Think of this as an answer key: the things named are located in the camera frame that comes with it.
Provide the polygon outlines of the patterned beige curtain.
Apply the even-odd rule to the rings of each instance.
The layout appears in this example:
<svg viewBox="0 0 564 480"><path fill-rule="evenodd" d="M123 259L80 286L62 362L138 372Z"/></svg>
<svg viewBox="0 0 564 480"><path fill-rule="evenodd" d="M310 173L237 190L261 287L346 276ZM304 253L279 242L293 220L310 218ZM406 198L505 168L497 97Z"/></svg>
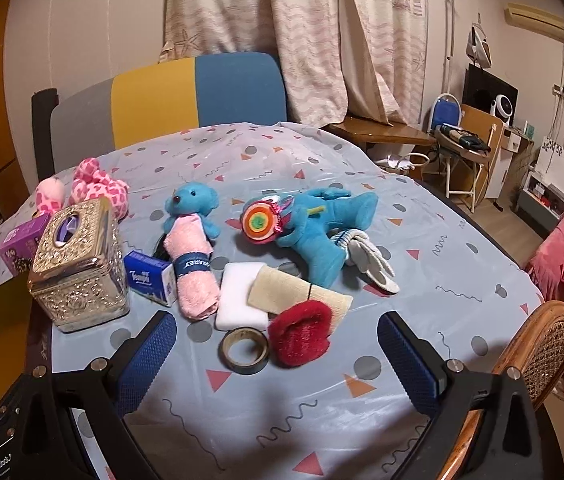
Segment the patterned beige curtain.
<svg viewBox="0 0 564 480"><path fill-rule="evenodd" d="M427 0L166 0L167 58L259 51L279 61L289 114L419 123Z"/></svg>

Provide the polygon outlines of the small white fan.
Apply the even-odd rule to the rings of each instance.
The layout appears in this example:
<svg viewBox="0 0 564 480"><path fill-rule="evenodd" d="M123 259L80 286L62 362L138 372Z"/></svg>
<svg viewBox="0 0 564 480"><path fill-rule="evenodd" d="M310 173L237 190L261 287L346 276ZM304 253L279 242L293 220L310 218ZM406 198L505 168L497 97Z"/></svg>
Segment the small white fan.
<svg viewBox="0 0 564 480"><path fill-rule="evenodd" d="M503 124L508 126L514 114L513 104L505 94L498 94L491 104L490 114L500 118Z"/></svg>

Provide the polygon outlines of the blue tissue packet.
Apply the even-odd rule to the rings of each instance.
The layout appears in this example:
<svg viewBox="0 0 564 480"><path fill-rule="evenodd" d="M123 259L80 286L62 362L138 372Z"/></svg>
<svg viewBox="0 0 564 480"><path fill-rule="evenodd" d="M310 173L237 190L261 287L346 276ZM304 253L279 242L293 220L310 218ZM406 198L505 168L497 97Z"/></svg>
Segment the blue tissue packet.
<svg viewBox="0 0 564 480"><path fill-rule="evenodd" d="M128 286L165 307L177 301L175 270L170 262L131 250L124 257Z"/></svg>

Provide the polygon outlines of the patterned light blue tablecloth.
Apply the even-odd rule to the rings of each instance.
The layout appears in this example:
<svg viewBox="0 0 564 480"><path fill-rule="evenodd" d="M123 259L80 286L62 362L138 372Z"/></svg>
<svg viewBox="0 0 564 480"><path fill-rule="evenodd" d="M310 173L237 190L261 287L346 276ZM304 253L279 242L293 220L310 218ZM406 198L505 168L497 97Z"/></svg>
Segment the patterned light blue tablecloth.
<svg viewBox="0 0 564 480"><path fill-rule="evenodd" d="M539 479L529 276L354 145L282 122L70 166L122 180L0 226L0 321L51 326L0 370L0 479Z"/></svg>

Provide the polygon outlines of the grey yellow blue chair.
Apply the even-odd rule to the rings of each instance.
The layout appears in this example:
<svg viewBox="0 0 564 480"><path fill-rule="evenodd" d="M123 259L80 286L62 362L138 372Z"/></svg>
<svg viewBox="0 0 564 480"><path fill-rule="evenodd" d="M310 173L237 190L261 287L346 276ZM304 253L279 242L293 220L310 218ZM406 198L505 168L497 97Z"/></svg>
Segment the grey yellow blue chair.
<svg viewBox="0 0 564 480"><path fill-rule="evenodd" d="M279 63L263 52L181 58L130 70L62 99L32 96L32 137L39 179L166 134L199 127L285 122Z"/></svg>

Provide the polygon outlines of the red fuzzy plush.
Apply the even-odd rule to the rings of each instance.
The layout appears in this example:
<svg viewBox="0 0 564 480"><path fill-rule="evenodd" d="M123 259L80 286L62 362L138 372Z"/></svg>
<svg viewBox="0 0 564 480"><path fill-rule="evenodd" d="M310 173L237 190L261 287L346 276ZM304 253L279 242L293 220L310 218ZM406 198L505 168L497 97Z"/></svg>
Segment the red fuzzy plush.
<svg viewBox="0 0 564 480"><path fill-rule="evenodd" d="M329 350L332 310L307 300L276 315L268 326L271 350L285 367L299 367L321 358Z"/></svg>

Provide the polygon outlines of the blue monster plush toy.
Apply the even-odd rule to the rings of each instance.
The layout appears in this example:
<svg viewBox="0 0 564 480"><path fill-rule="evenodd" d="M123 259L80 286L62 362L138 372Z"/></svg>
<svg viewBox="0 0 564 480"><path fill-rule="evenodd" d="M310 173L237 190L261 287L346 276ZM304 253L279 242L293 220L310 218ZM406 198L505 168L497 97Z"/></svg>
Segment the blue monster plush toy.
<svg viewBox="0 0 564 480"><path fill-rule="evenodd" d="M254 198L245 204L239 222L250 243L293 250L308 267L308 281L329 288L347 259L329 233L367 230L377 205L374 192L354 196L344 188L313 188Z"/></svg>

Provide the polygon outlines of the black monitor screen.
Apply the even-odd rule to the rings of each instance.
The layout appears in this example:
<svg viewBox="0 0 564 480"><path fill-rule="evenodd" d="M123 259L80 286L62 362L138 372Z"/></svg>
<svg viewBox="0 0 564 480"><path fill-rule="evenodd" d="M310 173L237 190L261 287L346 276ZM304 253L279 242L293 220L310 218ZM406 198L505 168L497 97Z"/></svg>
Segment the black monitor screen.
<svg viewBox="0 0 564 480"><path fill-rule="evenodd" d="M510 118L510 125L512 125L517 105L518 90L504 80L487 72L487 70L483 70L477 65L469 64L465 73L462 103L490 114L491 104L498 94L505 94L513 104L514 114Z"/></svg>

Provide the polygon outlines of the pink towel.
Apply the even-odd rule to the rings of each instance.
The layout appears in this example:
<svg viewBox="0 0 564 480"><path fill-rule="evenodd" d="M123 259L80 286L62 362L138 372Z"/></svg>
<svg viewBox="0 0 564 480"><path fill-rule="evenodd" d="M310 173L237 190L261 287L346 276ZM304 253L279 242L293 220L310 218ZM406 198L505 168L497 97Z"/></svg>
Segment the pink towel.
<svg viewBox="0 0 564 480"><path fill-rule="evenodd" d="M212 247L198 214L175 219L163 241L172 260L177 281L178 304L182 315L201 321L219 307L220 289L210 267Z"/></svg>

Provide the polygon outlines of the ornate silver tissue box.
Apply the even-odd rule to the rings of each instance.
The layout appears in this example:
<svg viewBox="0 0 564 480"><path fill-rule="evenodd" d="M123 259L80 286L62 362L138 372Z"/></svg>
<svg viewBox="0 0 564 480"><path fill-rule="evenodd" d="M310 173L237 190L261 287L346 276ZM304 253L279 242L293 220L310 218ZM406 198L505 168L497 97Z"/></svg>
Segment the ornate silver tissue box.
<svg viewBox="0 0 564 480"><path fill-rule="evenodd" d="M29 271L28 290L65 334L129 312L122 239L108 198L86 200L51 217Z"/></svg>

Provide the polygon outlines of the white foam sponge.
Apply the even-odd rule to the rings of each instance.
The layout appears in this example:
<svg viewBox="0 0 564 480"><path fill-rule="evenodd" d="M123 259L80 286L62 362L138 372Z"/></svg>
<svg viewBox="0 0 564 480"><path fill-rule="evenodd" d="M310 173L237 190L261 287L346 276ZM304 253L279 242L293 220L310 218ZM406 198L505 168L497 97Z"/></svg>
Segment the white foam sponge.
<svg viewBox="0 0 564 480"><path fill-rule="evenodd" d="M247 298L260 270L260 262L228 263L222 274L216 329L230 332L235 328L249 327L264 332L268 326L268 313L247 304Z"/></svg>

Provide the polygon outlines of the garment steamer on stand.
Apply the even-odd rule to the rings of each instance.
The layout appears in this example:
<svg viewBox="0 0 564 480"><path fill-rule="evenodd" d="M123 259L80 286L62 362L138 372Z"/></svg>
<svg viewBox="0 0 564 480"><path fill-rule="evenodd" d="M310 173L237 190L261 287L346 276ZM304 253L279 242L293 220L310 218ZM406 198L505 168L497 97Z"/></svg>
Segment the garment steamer on stand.
<svg viewBox="0 0 564 480"><path fill-rule="evenodd" d="M455 51L455 0L448 0L446 6L446 47L444 47L444 62L442 74L442 90L449 93L451 89L451 64ZM479 68L492 66L492 54L488 38L481 24L481 15L472 22L468 32L466 55L472 64Z"/></svg>

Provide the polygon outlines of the black tape roll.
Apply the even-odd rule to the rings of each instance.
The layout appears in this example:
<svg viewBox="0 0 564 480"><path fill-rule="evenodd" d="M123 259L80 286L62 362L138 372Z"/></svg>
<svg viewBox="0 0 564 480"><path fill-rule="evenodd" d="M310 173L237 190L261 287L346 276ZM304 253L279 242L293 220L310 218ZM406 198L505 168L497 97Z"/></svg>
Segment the black tape roll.
<svg viewBox="0 0 564 480"><path fill-rule="evenodd" d="M240 375L261 372L270 359L268 338L260 330L251 327L227 332L219 344L218 353L223 365Z"/></svg>

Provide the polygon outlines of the purple cardboard box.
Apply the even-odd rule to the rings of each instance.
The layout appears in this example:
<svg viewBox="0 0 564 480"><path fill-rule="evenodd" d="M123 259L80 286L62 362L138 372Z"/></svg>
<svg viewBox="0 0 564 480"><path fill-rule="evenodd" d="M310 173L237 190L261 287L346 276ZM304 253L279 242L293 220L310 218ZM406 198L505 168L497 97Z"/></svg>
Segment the purple cardboard box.
<svg viewBox="0 0 564 480"><path fill-rule="evenodd" d="M0 257L12 275L32 267L38 244L51 215L45 212L13 228L0 244Z"/></svg>

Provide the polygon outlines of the wicker rattan chair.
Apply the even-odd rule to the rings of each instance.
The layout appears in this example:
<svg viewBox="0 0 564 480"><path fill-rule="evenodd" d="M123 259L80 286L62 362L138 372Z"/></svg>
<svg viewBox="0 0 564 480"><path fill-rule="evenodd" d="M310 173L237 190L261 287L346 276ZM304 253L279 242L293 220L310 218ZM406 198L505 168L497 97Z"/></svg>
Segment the wicker rattan chair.
<svg viewBox="0 0 564 480"><path fill-rule="evenodd" d="M543 403L564 374L564 302L547 301L533 311L492 372L502 374L511 366L521 371L536 411L544 471L550 479L563 479L558 440Z"/></svg>

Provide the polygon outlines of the blue folding chair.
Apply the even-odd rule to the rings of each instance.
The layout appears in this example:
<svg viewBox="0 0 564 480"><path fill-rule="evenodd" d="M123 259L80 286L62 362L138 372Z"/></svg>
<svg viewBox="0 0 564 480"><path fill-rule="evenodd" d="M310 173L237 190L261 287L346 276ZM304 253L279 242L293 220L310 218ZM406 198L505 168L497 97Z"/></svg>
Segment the blue folding chair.
<svg viewBox="0 0 564 480"><path fill-rule="evenodd" d="M458 127L462 120L460 101L453 94L444 92L434 100L429 114L428 130L433 132L438 126Z"/></svg>

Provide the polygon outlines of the wooden side table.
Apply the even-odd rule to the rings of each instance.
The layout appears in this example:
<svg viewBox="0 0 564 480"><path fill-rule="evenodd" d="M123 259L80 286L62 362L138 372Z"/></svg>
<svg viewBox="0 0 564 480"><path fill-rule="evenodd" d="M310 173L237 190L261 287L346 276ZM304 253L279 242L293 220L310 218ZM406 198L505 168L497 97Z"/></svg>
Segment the wooden side table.
<svg viewBox="0 0 564 480"><path fill-rule="evenodd" d="M327 125L325 130L355 144L362 150L373 148L378 144L414 145L422 148L436 144L436 139L430 134L400 122L385 125L350 115L339 124Z"/></svg>

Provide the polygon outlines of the pink spotted plush toy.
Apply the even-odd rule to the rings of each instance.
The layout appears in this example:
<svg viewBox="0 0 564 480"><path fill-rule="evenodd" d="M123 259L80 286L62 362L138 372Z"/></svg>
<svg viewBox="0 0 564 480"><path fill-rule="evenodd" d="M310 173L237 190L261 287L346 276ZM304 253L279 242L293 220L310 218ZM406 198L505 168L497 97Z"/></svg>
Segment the pink spotted plush toy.
<svg viewBox="0 0 564 480"><path fill-rule="evenodd" d="M84 159L75 169L70 190L57 177L38 183L35 192L36 216L56 214L66 205L76 205L86 200L105 197L112 204L115 218L122 221L129 214L129 185L113 178L100 167L94 158Z"/></svg>

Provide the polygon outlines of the small blue teddy bear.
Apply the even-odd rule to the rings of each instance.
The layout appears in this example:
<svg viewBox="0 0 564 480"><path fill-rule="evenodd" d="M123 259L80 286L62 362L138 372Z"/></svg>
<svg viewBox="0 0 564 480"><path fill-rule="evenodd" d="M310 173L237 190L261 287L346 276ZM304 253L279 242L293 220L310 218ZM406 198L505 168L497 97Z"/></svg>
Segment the small blue teddy bear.
<svg viewBox="0 0 564 480"><path fill-rule="evenodd" d="M219 195L213 188L198 182L186 183L175 190L165 202L168 218L163 222L163 232L168 234L178 218L187 214L197 214L206 236L209 240L216 240L220 235L220 229L208 219L208 216L218 207Z"/></svg>

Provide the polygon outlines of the wall air conditioner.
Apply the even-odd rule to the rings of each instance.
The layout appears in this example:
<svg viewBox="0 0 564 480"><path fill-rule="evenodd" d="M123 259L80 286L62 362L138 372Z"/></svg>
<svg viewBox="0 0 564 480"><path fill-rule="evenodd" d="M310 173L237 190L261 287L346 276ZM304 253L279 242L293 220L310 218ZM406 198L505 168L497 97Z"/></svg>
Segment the wall air conditioner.
<svg viewBox="0 0 564 480"><path fill-rule="evenodd" d="M564 18L559 15L515 2L506 4L504 15L509 25L564 42Z"/></svg>

